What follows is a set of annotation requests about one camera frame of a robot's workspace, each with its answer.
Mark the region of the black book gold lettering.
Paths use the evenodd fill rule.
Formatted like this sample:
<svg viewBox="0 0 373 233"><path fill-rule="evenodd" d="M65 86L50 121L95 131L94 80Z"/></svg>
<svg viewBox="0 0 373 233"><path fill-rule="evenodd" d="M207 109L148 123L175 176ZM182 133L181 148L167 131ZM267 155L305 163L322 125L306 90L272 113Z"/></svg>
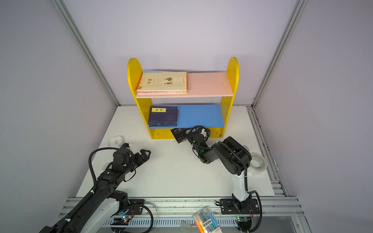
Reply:
<svg viewBox="0 0 373 233"><path fill-rule="evenodd" d="M171 129L171 133L173 134L177 143L181 143L188 139L188 134L191 131L191 128L174 128Z"/></svg>

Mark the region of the dark blue book hidden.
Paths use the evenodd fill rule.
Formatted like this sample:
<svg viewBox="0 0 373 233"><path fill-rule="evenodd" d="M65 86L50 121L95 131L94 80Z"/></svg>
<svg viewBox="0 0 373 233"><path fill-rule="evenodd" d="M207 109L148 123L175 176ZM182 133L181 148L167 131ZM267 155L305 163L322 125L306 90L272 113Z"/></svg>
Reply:
<svg viewBox="0 0 373 233"><path fill-rule="evenodd" d="M179 108L177 106L151 106L148 118L150 122L177 122Z"/></svg>

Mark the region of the pink cartoon cover book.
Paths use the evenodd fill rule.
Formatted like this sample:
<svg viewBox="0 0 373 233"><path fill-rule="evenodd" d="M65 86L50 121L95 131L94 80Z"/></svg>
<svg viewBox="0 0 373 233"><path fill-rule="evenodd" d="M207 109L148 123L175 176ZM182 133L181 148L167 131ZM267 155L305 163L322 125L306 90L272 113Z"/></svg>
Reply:
<svg viewBox="0 0 373 233"><path fill-rule="evenodd" d="M188 94L188 91L159 91L159 92L137 92L137 96L151 96L151 95L156 95L156 96L164 96L164 95L186 95Z"/></svg>

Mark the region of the beige book orange border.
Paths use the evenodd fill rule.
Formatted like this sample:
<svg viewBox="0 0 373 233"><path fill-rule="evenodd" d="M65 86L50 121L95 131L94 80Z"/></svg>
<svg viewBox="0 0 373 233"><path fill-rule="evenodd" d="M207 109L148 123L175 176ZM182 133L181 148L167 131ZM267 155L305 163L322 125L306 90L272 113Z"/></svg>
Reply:
<svg viewBox="0 0 373 233"><path fill-rule="evenodd" d="M137 91L188 91L188 72L146 72L141 76Z"/></svg>

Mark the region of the dark blue book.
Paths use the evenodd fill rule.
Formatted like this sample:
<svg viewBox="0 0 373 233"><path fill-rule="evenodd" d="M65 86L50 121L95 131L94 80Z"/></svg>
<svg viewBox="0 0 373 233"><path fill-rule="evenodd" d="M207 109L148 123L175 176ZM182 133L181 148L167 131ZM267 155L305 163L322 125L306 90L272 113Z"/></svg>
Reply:
<svg viewBox="0 0 373 233"><path fill-rule="evenodd" d="M150 122L148 123L148 127L160 127L160 128L172 128L178 126L177 122Z"/></svg>

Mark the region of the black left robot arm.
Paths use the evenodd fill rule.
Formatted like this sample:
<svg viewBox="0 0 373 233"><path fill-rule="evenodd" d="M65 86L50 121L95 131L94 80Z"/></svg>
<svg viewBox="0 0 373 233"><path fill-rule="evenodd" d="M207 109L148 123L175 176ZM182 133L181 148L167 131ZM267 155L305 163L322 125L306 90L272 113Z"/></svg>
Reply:
<svg viewBox="0 0 373 233"><path fill-rule="evenodd" d="M153 228L154 216L143 200L130 203L128 194L118 191L117 187L125 182L126 174L136 173L136 169L150 159L151 151L140 150L133 153L127 144L114 148L113 161L106 170L97 177L92 166L92 158L98 152L94 150L88 158L89 171L93 179L93 187L61 220L53 226L45 226L43 233L96 233L112 216L137 209L146 210L151 218L149 232Z"/></svg>

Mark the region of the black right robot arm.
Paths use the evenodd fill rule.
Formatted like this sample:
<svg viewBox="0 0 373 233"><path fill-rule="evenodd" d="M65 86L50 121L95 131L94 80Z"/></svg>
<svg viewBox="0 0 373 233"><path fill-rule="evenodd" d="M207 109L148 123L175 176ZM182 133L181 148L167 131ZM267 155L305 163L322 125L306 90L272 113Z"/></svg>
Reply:
<svg viewBox="0 0 373 233"><path fill-rule="evenodd" d="M203 126L187 130L187 140L202 163L210 164L220 160L233 175L233 199L238 203L243 203L252 196L247 184L247 173L252 156L248 149L231 136L209 146L207 140L210 135L211 131Z"/></svg>

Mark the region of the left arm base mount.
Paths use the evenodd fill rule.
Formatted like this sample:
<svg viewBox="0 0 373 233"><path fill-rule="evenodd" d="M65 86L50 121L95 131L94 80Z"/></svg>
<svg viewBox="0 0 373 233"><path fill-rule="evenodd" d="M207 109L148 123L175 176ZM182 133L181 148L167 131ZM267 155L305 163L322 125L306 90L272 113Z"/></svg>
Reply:
<svg viewBox="0 0 373 233"><path fill-rule="evenodd" d="M99 206L97 207L97 223L102 226L115 215L119 222L126 222L133 218L134 215L141 215L144 209L145 200L141 198L129 198L128 193L124 191L114 191L113 193L97 192L100 194Z"/></svg>

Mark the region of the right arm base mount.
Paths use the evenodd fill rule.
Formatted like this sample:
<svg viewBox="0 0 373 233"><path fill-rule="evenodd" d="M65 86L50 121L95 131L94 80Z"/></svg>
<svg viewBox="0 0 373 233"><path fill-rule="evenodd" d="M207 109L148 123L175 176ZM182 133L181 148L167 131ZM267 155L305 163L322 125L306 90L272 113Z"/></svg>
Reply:
<svg viewBox="0 0 373 233"><path fill-rule="evenodd" d="M220 199L215 202L215 205L220 208L223 215L257 215L261 213L258 200L251 197L241 202L233 196L232 198Z"/></svg>

